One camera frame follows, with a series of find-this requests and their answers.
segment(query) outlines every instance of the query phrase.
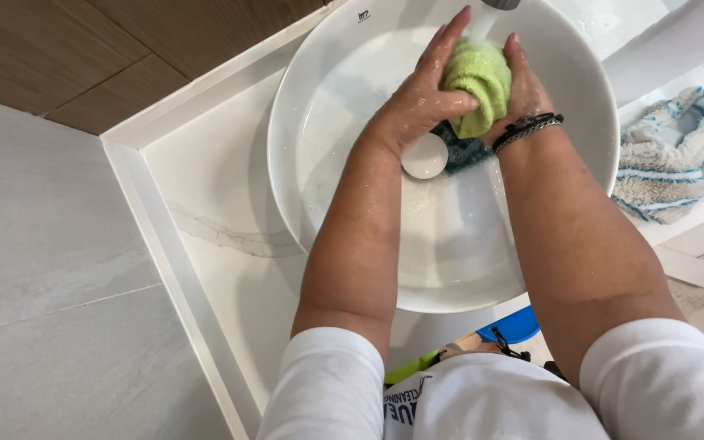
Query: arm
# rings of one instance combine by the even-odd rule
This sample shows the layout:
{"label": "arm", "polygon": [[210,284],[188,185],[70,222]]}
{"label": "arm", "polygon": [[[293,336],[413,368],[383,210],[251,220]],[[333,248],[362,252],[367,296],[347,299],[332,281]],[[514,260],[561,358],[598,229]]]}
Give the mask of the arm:
{"label": "arm", "polygon": [[442,71],[471,18],[465,7],[442,26],[412,74],[352,147],[308,258],[293,336],[314,327],[351,330],[385,359],[398,291],[400,156],[443,119],[477,102],[440,92]]}
{"label": "arm", "polygon": [[[515,36],[510,115],[553,111]],[[551,126],[499,154],[515,247],[545,341],[578,387],[583,356],[608,330],[643,318],[684,320],[659,259],[594,181],[563,129]]]}

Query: t-shirt sleeve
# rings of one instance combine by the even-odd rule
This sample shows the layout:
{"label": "t-shirt sleeve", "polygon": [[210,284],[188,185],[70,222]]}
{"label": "t-shirt sleeve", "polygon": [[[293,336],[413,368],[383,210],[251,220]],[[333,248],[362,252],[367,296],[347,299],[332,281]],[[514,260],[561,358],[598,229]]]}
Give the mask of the t-shirt sleeve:
{"label": "t-shirt sleeve", "polygon": [[296,335],[258,440],[381,439],[384,364],[363,336],[336,327]]}
{"label": "t-shirt sleeve", "polygon": [[704,335],[672,319],[620,325],[588,349],[581,391],[612,438],[704,438]]}

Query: hand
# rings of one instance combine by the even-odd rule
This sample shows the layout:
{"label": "hand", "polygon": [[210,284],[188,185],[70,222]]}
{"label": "hand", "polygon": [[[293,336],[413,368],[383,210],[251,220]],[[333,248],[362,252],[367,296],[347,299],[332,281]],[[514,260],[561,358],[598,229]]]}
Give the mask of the hand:
{"label": "hand", "polygon": [[383,136],[397,157],[442,120],[461,116],[479,106],[466,92],[439,90],[444,66],[471,15],[471,8],[465,6],[448,25],[439,28],[420,56],[415,72],[368,122],[366,131],[373,130]]}
{"label": "hand", "polygon": [[488,133],[480,136],[480,140],[488,146],[504,134],[507,125],[521,117],[553,112],[553,102],[537,75],[534,75],[517,34],[507,38],[504,58],[513,72],[513,88],[509,96],[507,116],[497,121]]}

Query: person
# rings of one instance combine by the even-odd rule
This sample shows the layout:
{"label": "person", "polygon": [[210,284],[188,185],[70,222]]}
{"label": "person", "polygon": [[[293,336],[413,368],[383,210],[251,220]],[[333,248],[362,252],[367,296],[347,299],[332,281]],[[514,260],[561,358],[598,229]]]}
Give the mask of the person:
{"label": "person", "polygon": [[[653,250],[560,125],[506,145],[498,159],[533,311],[568,382],[477,352],[383,390],[400,156],[438,122],[476,108],[464,92],[438,89],[469,20],[467,6],[436,32],[350,151],[257,438],[704,438],[704,336],[685,322]],[[521,117],[553,112],[518,35],[504,55],[512,95],[487,145]]]}

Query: forearm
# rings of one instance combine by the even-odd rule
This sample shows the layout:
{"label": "forearm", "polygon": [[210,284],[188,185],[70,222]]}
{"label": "forearm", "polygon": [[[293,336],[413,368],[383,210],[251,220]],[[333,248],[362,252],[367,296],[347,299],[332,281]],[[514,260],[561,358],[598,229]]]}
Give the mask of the forearm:
{"label": "forearm", "polygon": [[309,255],[293,335],[316,326],[355,331],[383,359],[398,290],[400,161],[366,128],[347,159]]}
{"label": "forearm", "polygon": [[499,156],[515,246],[545,339],[577,385],[583,355],[635,319],[683,319],[650,245],[621,214],[562,128]]}

